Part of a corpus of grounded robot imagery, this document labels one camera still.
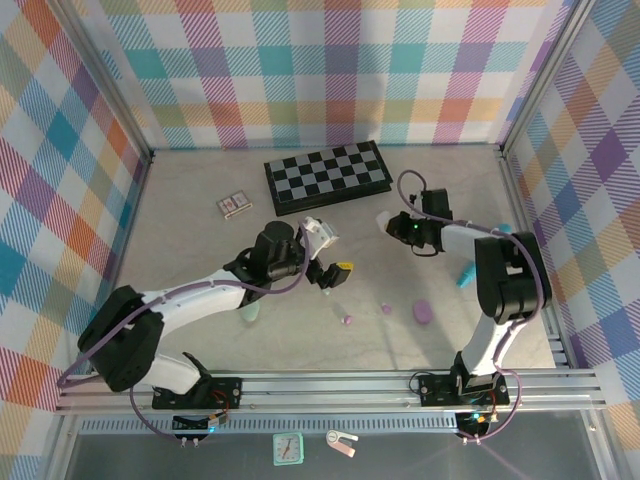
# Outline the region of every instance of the glass panel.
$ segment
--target glass panel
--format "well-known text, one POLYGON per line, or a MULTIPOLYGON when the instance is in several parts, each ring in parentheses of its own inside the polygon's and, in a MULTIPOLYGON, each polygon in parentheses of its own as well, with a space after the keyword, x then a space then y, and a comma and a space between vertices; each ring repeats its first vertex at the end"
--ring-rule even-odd
POLYGON ((152 435, 80 435, 68 480, 600 478, 579 412, 521 413, 481 446, 451 434, 363 435, 348 458, 304 435, 304 462, 273 465, 272 435, 209 438, 181 449, 152 435))

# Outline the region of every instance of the checkered board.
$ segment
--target checkered board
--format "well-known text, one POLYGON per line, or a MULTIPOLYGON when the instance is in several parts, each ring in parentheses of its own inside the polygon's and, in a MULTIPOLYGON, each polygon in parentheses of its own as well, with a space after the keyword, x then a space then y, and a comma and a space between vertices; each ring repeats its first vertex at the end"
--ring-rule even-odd
POLYGON ((391 191, 371 140, 264 164, 277 216, 391 191))

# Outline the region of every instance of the plaid fabric backdrop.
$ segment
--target plaid fabric backdrop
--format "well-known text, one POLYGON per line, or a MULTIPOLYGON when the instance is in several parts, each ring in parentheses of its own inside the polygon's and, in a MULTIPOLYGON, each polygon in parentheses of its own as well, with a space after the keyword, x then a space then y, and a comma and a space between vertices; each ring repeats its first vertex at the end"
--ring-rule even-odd
POLYGON ((581 366, 640 476, 640 3, 600 0, 511 162, 581 366))
POLYGON ((494 142, 571 1, 74 4, 150 144, 197 148, 494 142))
POLYGON ((144 169, 45 0, 0 12, 0 479, 32 479, 144 169))

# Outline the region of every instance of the teal alarm clock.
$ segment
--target teal alarm clock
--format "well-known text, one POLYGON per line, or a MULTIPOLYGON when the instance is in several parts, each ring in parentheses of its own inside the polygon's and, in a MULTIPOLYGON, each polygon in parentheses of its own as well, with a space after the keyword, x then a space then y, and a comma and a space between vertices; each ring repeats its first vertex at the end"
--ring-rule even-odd
POLYGON ((304 443, 301 433, 276 433, 273 436, 273 464, 276 467, 299 465, 303 461, 304 443))

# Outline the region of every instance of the purple toy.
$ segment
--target purple toy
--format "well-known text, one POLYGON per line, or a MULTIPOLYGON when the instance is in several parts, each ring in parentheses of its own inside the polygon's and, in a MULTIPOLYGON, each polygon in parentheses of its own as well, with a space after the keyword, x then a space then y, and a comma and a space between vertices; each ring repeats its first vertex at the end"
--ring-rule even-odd
POLYGON ((426 325, 433 319, 433 310, 426 300, 418 300, 413 304, 413 316, 420 325, 426 325))

